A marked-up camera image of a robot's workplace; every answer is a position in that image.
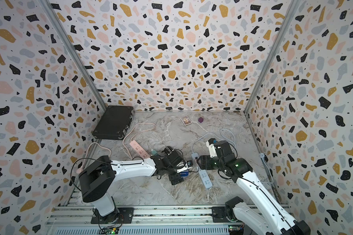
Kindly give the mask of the white power strip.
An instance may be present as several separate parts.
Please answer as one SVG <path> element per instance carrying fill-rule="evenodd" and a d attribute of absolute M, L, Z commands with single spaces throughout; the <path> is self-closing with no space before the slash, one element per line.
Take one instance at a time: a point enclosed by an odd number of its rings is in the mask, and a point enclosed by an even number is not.
<path fill-rule="evenodd" d="M 206 189 L 211 188 L 211 187 L 213 186 L 213 184 L 212 184 L 212 181 L 210 180 L 210 177 L 209 177 L 207 171 L 201 169 L 201 168 L 199 167 L 198 163 L 197 163 L 197 160 L 198 160 L 198 158 L 199 158 L 198 153 L 193 152 L 193 153 L 191 154 L 191 157 L 192 157 L 192 160 L 193 160 L 193 162 L 194 162 L 194 166 L 195 166 L 195 167 L 197 168 L 197 170 L 198 170 L 198 174 L 199 174 L 199 176 L 200 176 L 200 178 L 201 178 L 201 180 L 202 180 L 202 182 L 203 182 L 205 188 L 206 188 Z"/>

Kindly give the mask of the pink power strip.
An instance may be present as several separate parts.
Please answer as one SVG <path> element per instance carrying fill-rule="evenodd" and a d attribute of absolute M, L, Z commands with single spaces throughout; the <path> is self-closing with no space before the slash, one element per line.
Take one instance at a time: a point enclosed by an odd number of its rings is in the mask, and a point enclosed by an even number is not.
<path fill-rule="evenodd" d="M 143 159 L 150 158 L 150 154 L 136 141 L 133 140 L 129 143 L 132 149 Z"/>

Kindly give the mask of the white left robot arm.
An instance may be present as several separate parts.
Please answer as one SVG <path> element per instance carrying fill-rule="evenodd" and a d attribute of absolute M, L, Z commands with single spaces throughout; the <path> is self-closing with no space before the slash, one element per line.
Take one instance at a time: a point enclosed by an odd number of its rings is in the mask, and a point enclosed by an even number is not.
<path fill-rule="evenodd" d="M 111 184 L 134 177 L 161 177 L 168 175 L 172 185 L 184 181 L 182 173 L 192 168 L 193 162 L 184 159 L 180 151 L 165 148 L 163 155 L 152 155 L 138 160 L 111 160 L 104 155 L 78 174 L 83 202 L 94 206 L 95 212 L 105 217 L 118 212 L 113 197 L 107 192 Z"/>

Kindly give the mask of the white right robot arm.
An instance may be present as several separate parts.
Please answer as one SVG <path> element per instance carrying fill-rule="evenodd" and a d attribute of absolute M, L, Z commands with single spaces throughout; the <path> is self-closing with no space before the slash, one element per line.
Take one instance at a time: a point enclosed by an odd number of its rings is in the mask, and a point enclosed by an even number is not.
<path fill-rule="evenodd" d="M 202 170 L 217 170 L 223 178 L 232 180 L 249 196 L 259 212 L 255 212 L 238 196 L 225 203 L 225 215 L 231 222 L 241 221 L 258 235 L 309 235 L 311 229 L 297 221 L 267 191 L 256 172 L 243 158 L 237 157 L 227 141 L 214 138 L 206 142 L 209 155 L 200 156 L 197 164 Z"/>

